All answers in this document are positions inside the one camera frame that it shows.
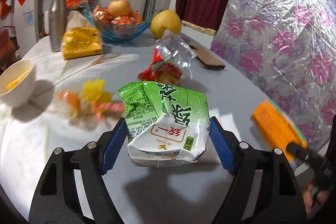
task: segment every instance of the green tea carton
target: green tea carton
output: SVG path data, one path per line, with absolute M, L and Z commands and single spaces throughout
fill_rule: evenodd
M 138 166 L 193 163 L 206 150 L 210 120 L 206 95 L 156 82 L 118 90 L 126 102 L 128 155 Z

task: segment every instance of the curtain fringe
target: curtain fringe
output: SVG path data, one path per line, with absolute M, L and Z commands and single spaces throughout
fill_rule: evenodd
M 195 25 L 195 24 L 193 24 L 193 23 L 184 21 L 184 20 L 182 20 L 182 24 L 183 24 L 183 25 L 186 25 L 186 26 L 188 26 L 188 27 L 190 27 L 190 28 L 193 28 L 193 29 L 195 29 L 195 30 L 197 30 L 197 31 L 200 31 L 200 32 L 206 33 L 206 34 L 208 34 L 208 35 L 211 35 L 211 36 L 213 36 L 213 37 L 216 35 L 216 32 L 217 32 L 216 30 L 209 29 L 209 28 L 206 29 L 206 28 L 197 26 L 197 25 Z

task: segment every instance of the yellow plastic wrapper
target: yellow plastic wrapper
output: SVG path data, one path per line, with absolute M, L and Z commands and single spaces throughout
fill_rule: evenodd
M 101 37 L 96 28 L 79 27 L 63 36 L 62 54 L 65 60 L 102 53 Z

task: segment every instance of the round table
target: round table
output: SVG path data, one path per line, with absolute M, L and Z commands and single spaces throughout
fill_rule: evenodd
M 182 36 L 189 43 L 199 45 Z M 64 61 L 60 52 L 50 51 L 50 39 L 45 37 L 24 56 L 36 62 L 38 82 L 33 99 L 26 106 L 11 110 L 0 105 L 0 183 L 26 219 L 37 182 L 53 149 L 80 149 L 114 126 L 104 124 L 94 130 L 83 130 L 69 125 L 50 111 L 55 90 L 87 79 L 103 78 L 106 90 L 117 91 L 137 81 L 139 72 L 148 68 L 155 42 L 147 30 L 132 42 L 104 45 L 106 62 L 92 65 L 95 60 L 102 60 L 102 56 Z M 194 62 L 193 78 L 182 83 L 182 87 L 205 93 L 210 113 L 232 113 L 241 140 L 256 149 L 270 150 L 250 120 L 255 108 L 268 97 L 235 68 L 225 64 L 224 70 L 211 71 Z M 75 172 L 75 179 L 83 213 L 92 217 L 80 171 Z M 204 224 L 211 223 L 219 210 L 232 176 L 222 168 L 210 140 L 209 149 L 196 164 L 160 169 L 133 165 L 125 140 L 114 168 L 103 179 L 126 224 Z

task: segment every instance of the metal screw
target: metal screw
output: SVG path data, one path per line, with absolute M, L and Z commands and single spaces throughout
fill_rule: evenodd
M 56 155 L 58 155 L 58 154 L 61 153 L 61 152 L 62 152 L 62 149 L 61 149 L 60 147 L 55 148 L 55 150 L 54 150 L 54 153 L 55 153 Z
M 249 148 L 249 144 L 246 143 L 246 142 L 241 142 L 241 143 L 239 144 L 239 146 L 240 146 L 241 148 L 243 148 L 243 149 Z
M 95 148 L 96 146 L 97 146 L 96 142 L 90 142 L 87 144 L 87 148 L 90 148 L 90 149 Z
M 278 155 L 281 155 L 282 154 L 282 150 L 280 148 L 275 148 L 274 149 L 274 153 L 278 154 Z

